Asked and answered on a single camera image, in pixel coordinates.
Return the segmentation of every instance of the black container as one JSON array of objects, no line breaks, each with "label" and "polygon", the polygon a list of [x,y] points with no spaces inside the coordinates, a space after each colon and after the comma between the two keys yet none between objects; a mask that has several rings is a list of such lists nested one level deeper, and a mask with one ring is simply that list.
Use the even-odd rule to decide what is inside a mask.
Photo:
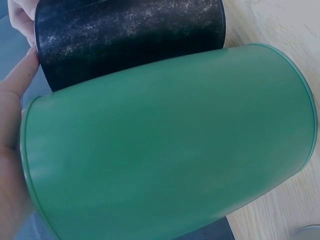
[{"label": "black container", "polygon": [[221,49],[221,0],[40,0],[39,59],[53,91],[132,67]]}]

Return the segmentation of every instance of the wooden table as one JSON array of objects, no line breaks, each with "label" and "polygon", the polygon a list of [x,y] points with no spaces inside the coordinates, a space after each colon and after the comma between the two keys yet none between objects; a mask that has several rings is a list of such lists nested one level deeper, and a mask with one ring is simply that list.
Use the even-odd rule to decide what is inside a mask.
[{"label": "wooden table", "polygon": [[[270,44],[300,68],[320,119],[319,0],[224,0],[225,46]],[[320,224],[320,145],[306,168],[266,195],[227,216],[236,240],[288,240],[298,229]]]}]

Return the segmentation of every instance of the cylindrical container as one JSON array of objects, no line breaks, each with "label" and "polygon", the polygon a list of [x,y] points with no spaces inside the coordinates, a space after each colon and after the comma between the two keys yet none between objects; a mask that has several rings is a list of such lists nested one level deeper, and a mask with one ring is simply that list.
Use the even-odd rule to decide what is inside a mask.
[{"label": "cylindrical container", "polygon": [[320,225],[310,225],[300,229],[290,240],[319,240]]},{"label": "cylindrical container", "polygon": [[221,49],[222,0],[40,0],[39,59],[53,91],[132,67]]},{"label": "cylindrical container", "polygon": [[307,163],[317,114],[297,67],[265,45],[139,66],[37,98],[26,182],[61,240],[170,240]]}]

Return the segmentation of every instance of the can lid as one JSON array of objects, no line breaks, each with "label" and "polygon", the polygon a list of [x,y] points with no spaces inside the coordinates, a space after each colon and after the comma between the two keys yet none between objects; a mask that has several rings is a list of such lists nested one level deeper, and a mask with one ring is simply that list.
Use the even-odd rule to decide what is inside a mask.
[{"label": "can lid", "polygon": [[319,240],[320,225],[310,225],[299,230],[291,240]]},{"label": "can lid", "polygon": [[316,103],[313,97],[313,94],[311,92],[311,89],[308,85],[308,82],[305,78],[305,76],[302,74],[302,72],[299,70],[299,68],[297,67],[297,65],[287,56],[285,55],[282,51],[280,51],[279,49],[270,46],[268,44],[264,44],[264,43],[251,43],[249,45],[257,45],[257,46],[261,46],[261,47],[265,47],[268,48],[272,51],[274,51],[275,53],[279,54],[281,57],[283,57],[291,66],[292,68],[295,70],[295,72],[298,74],[298,76],[300,77],[301,81],[303,82],[303,85],[305,87],[305,90],[309,96],[309,100],[310,100],[310,104],[311,104],[311,108],[312,108],[312,113],[313,113],[313,141],[312,141],[312,146],[309,152],[309,156],[306,159],[304,165],[298,170],[298,172],[300,172],[309,162],[315,147],[316,147],[316,142],[317,142],[317,136],[318,136],[318,117],[317,117],[317,108],[316,108]]},{"label": "can lid", "polygon": [[32,105],[35,103],[35,101],[39,97],[35,98],[30,105],[27,107],[27,109],[24,112],[24,117],[21,121],[21,127],[20,127],[20,154],[21,154],[21,163],[22,163],[22,168],[23,168],[23,174],[25,178],[25,182],[31,197],[31,200],[35,206],[35,209],[37,212],[40,214],[41,218],[44,220],[46,223],[47,227],[49,230],[54,234],[54,236],[58,239],[61,240],[58,234],[55,232],[53,227],[51,226],[48,218],[46,217],[40,202],[38,201],[37,193],[34,188],[34,184],[30,175],[30,169],[29,169],[29,162],[28,162],[28,155],[27,155],[27,146],[26,146],[26,131],[27,131],[27,122],[28,122],[28,116],[30,113],[30,110],[32,108]]}]

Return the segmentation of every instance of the green tin can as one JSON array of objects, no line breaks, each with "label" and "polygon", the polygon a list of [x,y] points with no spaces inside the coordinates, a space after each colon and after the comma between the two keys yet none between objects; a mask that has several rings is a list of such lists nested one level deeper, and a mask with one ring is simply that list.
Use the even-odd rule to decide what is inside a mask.
[{"label": "green tin can", "polygon": [[262,44],[151,63],[35,99],[27,186],[60,240],[170,240],[267,193],[308,162],[308,84]]}]

